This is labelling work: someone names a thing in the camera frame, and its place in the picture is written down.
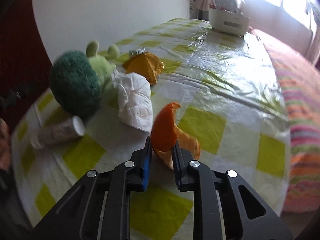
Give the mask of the person left hand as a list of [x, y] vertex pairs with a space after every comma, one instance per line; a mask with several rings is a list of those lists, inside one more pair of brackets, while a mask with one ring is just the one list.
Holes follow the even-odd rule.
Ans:
[[0, 166], [7, 171], [11, 167], [10, 135], [7, 123], [1, 119]]

